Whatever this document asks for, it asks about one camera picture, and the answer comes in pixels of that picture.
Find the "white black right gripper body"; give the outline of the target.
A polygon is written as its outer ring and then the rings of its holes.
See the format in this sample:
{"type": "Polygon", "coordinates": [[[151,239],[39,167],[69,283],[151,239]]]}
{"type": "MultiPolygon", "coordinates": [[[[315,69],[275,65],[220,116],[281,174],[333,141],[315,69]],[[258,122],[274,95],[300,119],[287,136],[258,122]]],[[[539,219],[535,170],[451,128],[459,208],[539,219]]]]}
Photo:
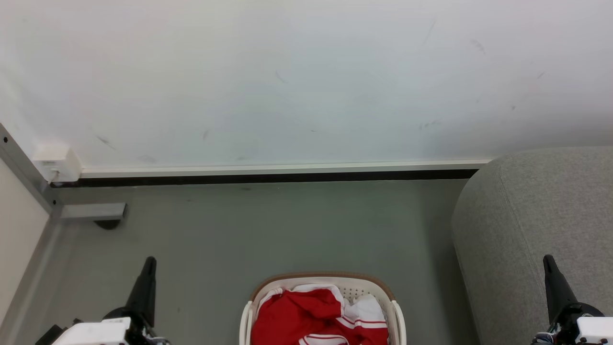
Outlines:
{"type": "Polygon", "coordinates": [[[613,318],[587,303],[570,303],[534,336],[535,345],[611,345],[613,318]]]}

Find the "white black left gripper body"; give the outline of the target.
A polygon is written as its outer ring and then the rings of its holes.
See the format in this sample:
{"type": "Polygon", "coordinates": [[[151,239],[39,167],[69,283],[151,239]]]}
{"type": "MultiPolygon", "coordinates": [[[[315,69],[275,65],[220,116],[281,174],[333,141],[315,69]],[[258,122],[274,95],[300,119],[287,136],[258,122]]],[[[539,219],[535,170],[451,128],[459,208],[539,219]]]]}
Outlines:
{"type": "Polygon", "coordinates": [[[167,345],[155,335],[146,314],[129,308],[112,310],[100,322],[79,322],[62,331],[54,345],[167,345]]]}

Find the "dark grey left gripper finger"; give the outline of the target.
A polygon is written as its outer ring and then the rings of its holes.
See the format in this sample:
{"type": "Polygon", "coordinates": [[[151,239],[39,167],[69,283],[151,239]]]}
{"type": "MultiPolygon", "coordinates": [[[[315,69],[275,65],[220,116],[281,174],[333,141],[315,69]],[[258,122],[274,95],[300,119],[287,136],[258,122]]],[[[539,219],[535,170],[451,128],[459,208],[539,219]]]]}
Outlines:
{"type": "Polygon", "coordinates": [[[145,260],[125,304],[127,309],[143,319],[149,327],[155,326],[156,265],[154,257],[145,260]]]}

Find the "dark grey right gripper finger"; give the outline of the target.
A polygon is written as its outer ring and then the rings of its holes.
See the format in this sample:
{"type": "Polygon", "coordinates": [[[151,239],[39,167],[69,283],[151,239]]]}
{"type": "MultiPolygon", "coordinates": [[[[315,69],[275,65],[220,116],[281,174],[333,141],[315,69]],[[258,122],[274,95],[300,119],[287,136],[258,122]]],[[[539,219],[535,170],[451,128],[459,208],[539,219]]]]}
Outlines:
{"type": "Polygon", "coordinates": [[[563,308],[569,304],[577,303],[578,300],[565,276],[558,268],[553,255],[545,255],[543,265],[549,322],[553,322],[563,308]]]}

